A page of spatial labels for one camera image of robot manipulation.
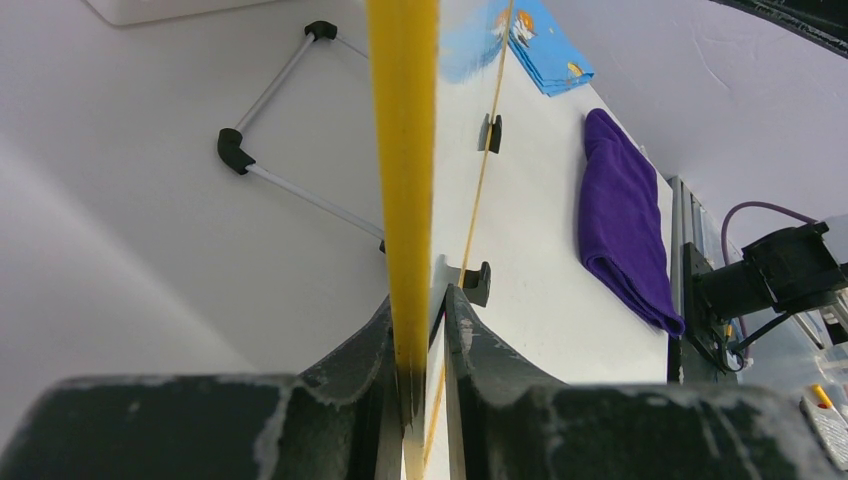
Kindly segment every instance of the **folded purple cloth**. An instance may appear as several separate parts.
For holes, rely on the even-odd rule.
[[[680,337],[657,206],[657,173],[601,109],[586,116],[578,243],[583,266],[646,322]]]

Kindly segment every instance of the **yellow strip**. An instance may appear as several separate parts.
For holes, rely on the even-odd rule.
[[[512,18],[513,3],[514,0],[509,0],[509,7],[507,7],[509,12],[507,18],[509,19]],[[492,100],[492,111],[489,115],[489,118],[491,118],[493,121],[498,110],[498,98],[500,97],[501,93],[501,82],[503,81],[503,68],[504,62],[506,61],[507,45],[509,45],[509,29],[507,29],[507,32],[504,33],[503,43],[501,44],[501,58],[499,61],[500,63],[498,64],[498,77],[495,83],[495,98]],[[477,225],[477,211],[480,207],[480,196],[483,192],[483,178],[486,174],[486,164],[489,160],[489,142],[491,141],[492,127],[490,125],[489,131],[486,132],[486,148],[485,150],[483,150],[483,163],[480,166],[480,178],[477,180],[477,193],[474,197],[474,208],[471,213],[471,224],[468,226],[468,238],[465,243],[465,253],[462,257],[462,269],[459,271],[459,288],[462,288],[465,284],[465,272],[466,270],[468,270],[468,259],[471,257],[471,242],[474,237],[474,229]],[[433,441],[436,438],[436,424],[439,420],[439,410],[442,405],[442,396],[444,394],[445,389],[446,367],[446,365],[442,365],[442,371],[439,379],[439,390],[436,393],[435,405],[433,406],[433,417],[430,419],[430,425],[427,428],[427,440],[424,447],[425,468],[430,462],[430,451],[433,449]]]
[[[368,0],[407,478],[423,477],[438,0]]]

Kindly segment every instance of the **towel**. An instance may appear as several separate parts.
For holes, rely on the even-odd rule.
[[[666,274],[657,173],[609,114],[592,110],[577,236],[583,266],[639,317],[679,338]]]
[[[589,83],[595,75],[539,0],[515,0],[509,46],[539,90],[548,96]]]

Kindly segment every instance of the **purple cable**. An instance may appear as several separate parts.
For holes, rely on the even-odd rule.
[[[804,222],[804,223],[816,223],[818,221],[818,220],[816,220],[812,217],[808,217],[806,215],[800,214],[800,213],[798,213],[794,210],[789,210],[786,207],[781,207],[780,205],[775,205],[775,204],[769,203],[769,202],[743,202],[743,203],[740,203],[739,205],[736,205],[735,207],[731,208],[729,212],[727,212],[727,215],[724,217],[724,222],[722,222],[722,224],[721,224],[721,255],[724,257],[725,266],[730,265],[730,255],[727,253],[727,227],[730,225],[730,218],[733,217],[733,215],[736,214],[736,212],[738,212],[739,210],[742,210],[743,208],[748,208],[748,207],[760,207],[760,208],[765,208],[765,209],[768,209],[768,210],[773,210],[775,212],[782,213],[782,214],[784,214],[788,217],[792,217],[795,220],[798,220],[798,221],[801,221],[801,222]],[[743,339],[747,338],[748,337],[748,328],[745,326],[745,317],[743,317],[743,316],[739,317],[739,328],[740,328],[740,330],[742,330]],[[748,358],[750,358],[752,346],[753,345],[750,345],[748,348],[745,349],[745,360],[748,360]]]

